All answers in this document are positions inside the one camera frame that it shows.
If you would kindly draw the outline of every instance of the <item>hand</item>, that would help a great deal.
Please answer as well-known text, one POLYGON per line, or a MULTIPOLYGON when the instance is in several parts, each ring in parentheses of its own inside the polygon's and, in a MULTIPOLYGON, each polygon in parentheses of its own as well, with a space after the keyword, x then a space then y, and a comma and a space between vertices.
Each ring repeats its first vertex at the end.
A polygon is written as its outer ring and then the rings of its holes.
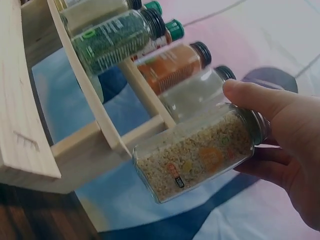
POLYGON ((277 184, 304 222, 320 231, 320 98, 227 80, 224 95, 271 123, 272 136, 235 170, 277 184))

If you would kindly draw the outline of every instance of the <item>wooden spice rack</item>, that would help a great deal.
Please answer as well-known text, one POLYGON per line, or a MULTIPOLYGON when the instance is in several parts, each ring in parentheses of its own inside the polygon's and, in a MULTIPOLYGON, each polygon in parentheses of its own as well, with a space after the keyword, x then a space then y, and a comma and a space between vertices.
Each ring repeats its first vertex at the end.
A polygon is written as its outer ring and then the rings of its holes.
POLYGON ((124 136, 90 83, 54 0, 0 1, 0 182, 69 193, 131 159, 141 140, 175 125, 134 63, 119 64, 152 118, 124 136), (95 121, 50 146, 31 88, 31 67, 64 47, 95 121))

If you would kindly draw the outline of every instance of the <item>wooden table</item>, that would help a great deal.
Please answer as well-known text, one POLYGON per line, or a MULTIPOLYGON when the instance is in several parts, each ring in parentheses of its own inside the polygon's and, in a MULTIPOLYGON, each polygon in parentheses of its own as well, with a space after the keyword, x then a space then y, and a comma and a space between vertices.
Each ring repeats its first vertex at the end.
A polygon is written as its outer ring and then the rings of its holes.
POLYGON ((98 240, 74 192, 43 193, 0 184, 0 240, 98 240))

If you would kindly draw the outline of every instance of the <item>spice jar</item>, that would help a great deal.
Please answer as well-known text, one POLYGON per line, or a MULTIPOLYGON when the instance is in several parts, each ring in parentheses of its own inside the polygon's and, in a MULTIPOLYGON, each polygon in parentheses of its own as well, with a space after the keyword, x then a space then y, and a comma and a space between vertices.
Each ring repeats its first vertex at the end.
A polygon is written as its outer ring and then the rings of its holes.
POLYGON ((150 39, 165 34, 155 9, 129 10, 74 37, 73 48, 88 74, 99 75, 144 49, 150 39))
POLYGON ((179 44, 137 67, 155 94, 160 95, 200 72, 211 60, 207 46, 198 41, 190 45, 179 44))
MULTIPOLYGON (((54 0, 55 6, 58 9, 59 12, 66 8, 70 8, 71 6, 83 2, 85 0, 54 0)), ((144 4, 141 8, 141 10, 146 10, 146 9, 156 9, 160 15, 162 15, 162 8, 159 2, 157 1, 151 1, 146 4, 144 4)))
POLYGON ((59 12, 79 2, 81 2, 81 0, 54 0, 55 6, 59 12))
POLYGON ((158 203, 231 170, 268 136, 259 113, 221 103, 136 146, 133 163, 158 203))
POLYGON ((181 22, 173 19, 172 21, 165 24, 165 34, 164 36, 156 39, 150 40, 147 46, 136 55, 131 57, 132 61, 143 58, 144 56, 171 44, 174 41, 182 39, 185 35, 184 27, 181 22))
POLYGON ((225 99, 222 87, 228 79, 236 77, 227 66, 207 67, 165 91, 159 99, 176 123, 183 122, 208 105, 221 103, 225 99))
POLYGON ((141 0, 84 0, 60 12, 70 37, 129 9, 139 10, 141 0))

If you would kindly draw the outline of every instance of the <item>green herb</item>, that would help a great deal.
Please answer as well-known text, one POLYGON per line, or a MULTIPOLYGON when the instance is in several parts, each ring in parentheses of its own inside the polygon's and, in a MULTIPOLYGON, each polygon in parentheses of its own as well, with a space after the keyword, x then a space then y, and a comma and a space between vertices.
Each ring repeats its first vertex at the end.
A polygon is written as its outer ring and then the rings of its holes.
POLYGON ((131 10, 76 36, 72 45, 85 71, 99 75, 141 51, 149 40, 145 19, 131 10))

